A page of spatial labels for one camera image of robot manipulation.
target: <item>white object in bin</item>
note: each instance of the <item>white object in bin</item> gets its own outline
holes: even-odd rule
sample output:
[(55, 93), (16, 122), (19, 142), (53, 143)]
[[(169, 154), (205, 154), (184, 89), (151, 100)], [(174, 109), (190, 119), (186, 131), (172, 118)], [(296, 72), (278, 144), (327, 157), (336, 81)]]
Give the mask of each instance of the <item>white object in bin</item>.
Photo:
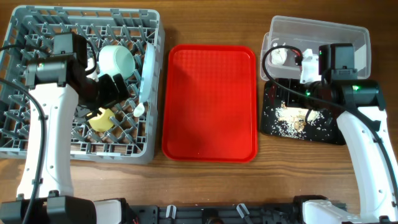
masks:
[(132, 112), (132, 115), (135, 116), (136, 118), (139, 118), (144, 113), (145, 113), (144, 104), (143, 103), (139, 103), (137, 105), (136, 109), (134, 109), (134, 111)]
[(144, 65), (142, 66), (141, 84), (139, 85), (139, 102), (145, 103), (150, 96), (150, 89), (152, 87), (152, 79), (155, 70), (155, 47), (147, 43), (145, 51)]
[(321, 76), (319, 75), (317, 54), (313, 54), (311, 49), (307, 49), (303, 52), (302, 71), (300, 76), (300, 83), (311, 83), (320, 81)]
[(271, 52), (271, 62), (274, 65), (283, 65), (287, 58), (287, 49), (275, 49)]
[[(89, 58), (89, 59), (87, 60), (87, 68), (86, 68), (86, 71), (90, 70), (90, 69), (93, 68), (93, 67), (94, 67), (94, 59), (93, 59), (93, 58)], [(87, 75), (87, 78), (90, 78), (90, 79), (92, 79), (92, 80), (98, 82), (98, 73), (97, 73), (97, 69), (98, 69), (98, 65), (97, 65), (97, 67), (95, 68), (95, 70), (94, 70), (93, 73)]]
[[(351, 43), (354, 47), (355, 68), (358, 78), (366, 79), (371, 71), (371, 42), (367, 28), (337, 24), (334, 22), (316, 21), (286, 16), (274, 16), (269, 35), (264, 36), (261, 49), (262, 56), (274, 43), (297, 47), (301, 51), (312, 49), (318, 52), (319, 46), (326, 44)], [(288, 51), (283, 65), (274, 65), (271, 57), (267, 58), (266, 68), (274, 78), (300, 79), (300, 69), (295, 65), (294, 57)], [(260, 67), (261, 78), (267, 81)]]
[(123, 79), (128, 79), (136, 69), (136, 62), (129, 49), (120, 45), (108, 45), (99, 52), (99, 67), (101, 75), (111, 77), (121, 74)]

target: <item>tray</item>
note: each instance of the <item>tray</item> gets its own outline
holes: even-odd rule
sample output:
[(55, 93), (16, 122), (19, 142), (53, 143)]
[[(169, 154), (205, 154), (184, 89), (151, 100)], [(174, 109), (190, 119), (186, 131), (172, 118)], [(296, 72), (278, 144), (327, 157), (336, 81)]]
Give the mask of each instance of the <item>tray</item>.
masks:
[[(52, 52), (53, 36), (76, 32), (98, 52), (106, 45), (123, 45), (135, 59), (145, 54), (146, 42), (155, 47), (155, 68), (145, 116), (132, 117), (138, 104), (139, 82), (126, 81), (132, 97), (117, 104), (114, 127), (97, 133), (87, 123), (73, 122), (71, 159), (96, 162), (146, 164), (154, 158), (157, 124), (157, 90), (163, 62), (165, 32), (159, 13), (150, 9), (110, 9), (93, 7), (18, 6), (12, 13), (4, 45), (20, 43), (46, 46)], [(89, 57), (92, 49), (88, 48)], [(24, 86), (24, 68), (29, 59), (41, 57), (37, 51), (10, 49), (0, 53), (1, 76)], [(137, 64), (141, 76), (142, 64)], [(2, 86), (0, 92), (0, 157), (26, 158), (29, 136), (27, 98)]]
[(257, 154), (256, 57), (242, 46), (178, 45), (169, 54), (162, 149), (178, 161)]

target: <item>clear plastic container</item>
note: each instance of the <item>clear plastic container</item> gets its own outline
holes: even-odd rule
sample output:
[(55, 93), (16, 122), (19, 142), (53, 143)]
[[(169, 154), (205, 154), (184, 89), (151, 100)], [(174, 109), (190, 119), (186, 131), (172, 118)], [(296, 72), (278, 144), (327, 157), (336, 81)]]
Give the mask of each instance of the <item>clear plastic container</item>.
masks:
[[(371, 72), (371, 42), (367, 28), (337, 24), (333, 22), (315, 21), (286, 16), (274, 16), (271, 22), (269, 36), (264, 36), (262, 56), (277, 45), (291, 45), (301, 51), (318, 48), (325, 44), (352, 43), (355, 50), (355, 68), (358, 69), (358, 78), (365, 79)], [(274, 78), (300, 79), (300, 69), (294, 63), (294, 53), (287, 52), (287, 59), (283, 65), (271, 63), (271, 55), (266, 62), (267, 71)], [(261, 78), (268, 80), (261, 65)]]

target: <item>wood grain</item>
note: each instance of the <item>wood grain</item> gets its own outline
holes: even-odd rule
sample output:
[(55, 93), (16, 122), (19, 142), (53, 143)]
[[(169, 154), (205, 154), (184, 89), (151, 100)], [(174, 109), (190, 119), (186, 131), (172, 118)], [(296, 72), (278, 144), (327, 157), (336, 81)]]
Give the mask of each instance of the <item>wood grain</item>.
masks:
[[(248, 164), (176, 162), (161, 151), (167, 54), (177, 44), (233, 44), (250, 47), (259, 58), (262, 39), (275, 15), (363, 26), (372, 47), (371, 78), (381, 83), (388, 126), (398, 148), (398, 17), (396, 1), (115, 1), (33, 0), (36, 5), (156, 9), (166, 32), (165, 63), (159, 87), (156, 155), (147, 166), (72, 161), (77, 197), (126, 197), (133, 205), (230, 205), (238, 202), (290, 202), (294, 195), (321, 194), (359, 212), (353, 166), (345, 146), (332, 146), (258, 134), (259, 153)], [(12, 10), (23, 0), (0, 0), (0, 39)], [(264, 81), (257, 76), (258, 110)], [(0, 160), (0, 202), (15, 199), (24, 161)]]

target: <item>plastic bin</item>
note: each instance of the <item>plastic bin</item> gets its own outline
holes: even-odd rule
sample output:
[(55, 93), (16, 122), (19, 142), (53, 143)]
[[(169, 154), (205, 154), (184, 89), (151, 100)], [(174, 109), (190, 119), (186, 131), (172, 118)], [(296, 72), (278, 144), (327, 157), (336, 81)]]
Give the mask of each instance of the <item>plastic bin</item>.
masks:
[[(106, 45), (123, 45), (135, 59), (145, 54), (145, 44), (155, 47), (155, 68), (145, 116), (135, 118), (132, 109), (138, 104), (137, 79), (126, 80), (132, 97), (117, 104), (111, 121), (114, 127), (97, 133), (87, 123), (73, 121), (71, 159), (96, 162), (146, 164), (154, 158), (157, 125), (157, 90), (163, 62), (165, 32), (159, 13), (147, 9), (109, 9), (92, 7), (19, 6), (12, 13), (4, 45), (46, 46), (52, 52), (53, 36), (76, 32), (93, 46), (95, 53)], [(41, 57), (38, 51), (10, 49), (0, 53), (2, 75), (24, 86), (28, 60)], [(138, 63), (137, 71), (142, 68)], [(0, 92), (0, 157), (26, 158), (30, 119), (28, 100), (18, 91), (2, 86)]]
[[(355, 68), (358, 69), (358, 78), (365, 79), (371, 72), (371, 43), (369, 31), (364, 27), (337, 24), (332, 22), (315, 21), (294, 17), (274, 16), (271, 22), (269, 38), (264, 36), (261, 49), (262, 56), (274, 44), (291, 45), (301, 51), (318, 48), (325, 44), (352, 43), (355, 50)], [(271, 63), (271, 56), (266, 62), (267, 71), (274, 78), (300, 79), (300, 69), (294, 64), (294, 53), (287, 52), (287, 60), (283, 65)], [(268, 80), (261, 68), (261, 78)]]

